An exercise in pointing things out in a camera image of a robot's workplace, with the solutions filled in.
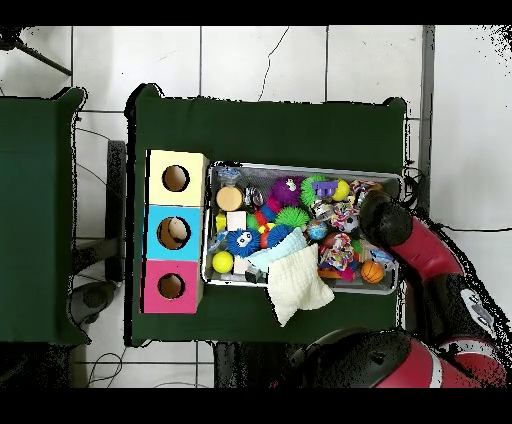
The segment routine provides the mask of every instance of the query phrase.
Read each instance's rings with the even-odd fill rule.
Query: orange basketball toy
[[[384,268],[371,259],[364,261],[361,267],[361,277],[364,281],[372,284],[378,283],[384,277]]]

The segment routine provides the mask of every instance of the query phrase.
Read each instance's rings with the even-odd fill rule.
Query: dark green tablecloth
[[[139,87],[127,103],[129,155],[135,153],[132,290],[127,286],[127,339],[312,342],[335,329],[395,325],[396,294],[336,293],[314,311],[298,311],[281,328],[263,288],[206,285],[194,315],[141,314],[140,266],[146,149],[203,153],[210,160],[401,174],[406,105],[360,103],[247,103],[207,98],[161,98],[154,85]]]
[[[0,340],[79,344],[67,315],[72,118],[84,91],[0,97]]]

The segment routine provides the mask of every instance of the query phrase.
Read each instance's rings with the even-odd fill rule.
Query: yellow cube
[[[203,206],[207,167],[208,159],[201,153],[151,150],[146,162],[149,203]]]

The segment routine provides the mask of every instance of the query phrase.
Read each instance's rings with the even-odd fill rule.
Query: towel
[[[269,265],[278,259],[291,255],[308,245],[300,228],[295,228],[288,234],[281,243],[270,249],[259,250],[248,256],[246,259],[261,272],[268,273]]]
[[[270,264],[267,291],[281,327],[298,309],[318,309],[334,299],[318,276],[317,262],[315,243]]]

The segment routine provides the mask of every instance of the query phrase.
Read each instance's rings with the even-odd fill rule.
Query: yellow ball
[[[338,180],[338,188],[332,195],[332,200],[335,202],[341,202],[350,192],[350,186],[345,180]]]
[[[233,268],[233,255],[229,252],[216,253],[212,261],[213,269],[220,274],[231,271]]]

